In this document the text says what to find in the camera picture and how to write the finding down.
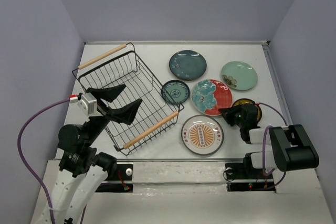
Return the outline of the red and teal floral plate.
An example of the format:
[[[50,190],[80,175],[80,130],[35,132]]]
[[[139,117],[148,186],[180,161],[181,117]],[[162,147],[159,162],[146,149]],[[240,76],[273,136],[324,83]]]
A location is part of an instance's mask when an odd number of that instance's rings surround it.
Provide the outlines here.
[[[219,116],[220,109],[228,109],[233,104],[229,87],[214,79],[198,82],[191,92],[191,100],[199,112],[208,116]]]

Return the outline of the white orange sunburst plate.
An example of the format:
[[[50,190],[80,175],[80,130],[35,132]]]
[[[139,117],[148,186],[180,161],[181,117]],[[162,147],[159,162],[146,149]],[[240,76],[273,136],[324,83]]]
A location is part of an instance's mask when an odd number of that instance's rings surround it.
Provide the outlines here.
[[[181,128],[184,146],[193,154],[210,156],[224,143],[224,131],[213,118],[195,115],[187,119]]]

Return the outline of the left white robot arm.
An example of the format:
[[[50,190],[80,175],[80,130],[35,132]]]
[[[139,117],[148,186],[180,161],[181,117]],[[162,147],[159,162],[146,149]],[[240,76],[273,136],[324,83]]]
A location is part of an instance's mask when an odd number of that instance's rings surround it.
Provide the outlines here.
[[[88,116],[82,124],[64,125],[58,133],[58,148],[63,150],[53,191],[37,223],[77,223],[93,193],[100,184],[115,176],[117,160],[92,147],[94,141],[110,122],[131,125],[142,99],[119,109],[107,102],[114,101],[126,88],[120,84],[111,88],[88,88],[87,93],[71,95]]]

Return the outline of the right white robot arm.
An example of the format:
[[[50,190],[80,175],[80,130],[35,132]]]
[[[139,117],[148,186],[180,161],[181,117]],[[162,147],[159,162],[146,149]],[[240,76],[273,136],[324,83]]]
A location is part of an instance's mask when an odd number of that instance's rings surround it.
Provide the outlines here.
[[[243,103],[219,109],[230,126],[239,128],[241,139],[249,145],[261,145],[260,152],[248,153],[249,161],[242,164],[241,171],[248,178],[273,170],[282,172],[317,168],[319,155],[301,124],[285,126],[258,125],[258,103]]]

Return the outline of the small yellow patterned dish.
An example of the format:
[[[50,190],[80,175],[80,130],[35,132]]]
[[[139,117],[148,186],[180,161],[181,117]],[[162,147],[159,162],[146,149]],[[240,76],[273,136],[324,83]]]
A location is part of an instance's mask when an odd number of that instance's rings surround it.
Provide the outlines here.
[[[236,100],[232,106],[237,106],[237,105],[243,105],[243,104],[253,104],[255,105],[255,107],[257,108],[257,122],[259,123],[261,121],[262,118],[262,110],[260,108],[260,106],[252,99],[249,98],[240,98],[238,100]]]

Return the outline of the small blue patterned dish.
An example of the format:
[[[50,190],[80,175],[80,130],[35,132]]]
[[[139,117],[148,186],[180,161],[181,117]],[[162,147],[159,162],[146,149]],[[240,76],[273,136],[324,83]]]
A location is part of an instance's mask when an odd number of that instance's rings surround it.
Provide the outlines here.
[[[180,80],[170,80],[161,88],[161,97],[169,104],[178,105],[184,103],[190,97],[188,85]]]

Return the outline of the light green flower plate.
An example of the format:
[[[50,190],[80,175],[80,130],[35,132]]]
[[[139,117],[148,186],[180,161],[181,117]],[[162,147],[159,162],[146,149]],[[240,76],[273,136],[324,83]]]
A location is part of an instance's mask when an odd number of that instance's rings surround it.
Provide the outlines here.
[[[231,61],[221,69],[221,77],[232,89],[247,91],[254,88],[258,82],[256,70],[248,63]]]

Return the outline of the dark teal speckled plate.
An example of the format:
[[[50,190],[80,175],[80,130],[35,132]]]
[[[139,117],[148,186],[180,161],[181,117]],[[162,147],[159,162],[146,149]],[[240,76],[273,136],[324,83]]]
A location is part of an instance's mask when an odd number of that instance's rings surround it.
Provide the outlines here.
[[[177,78],[192,81],[200,78],[205,73],[207,62],[196,51],[181,50],[170,58],[169,69]]]

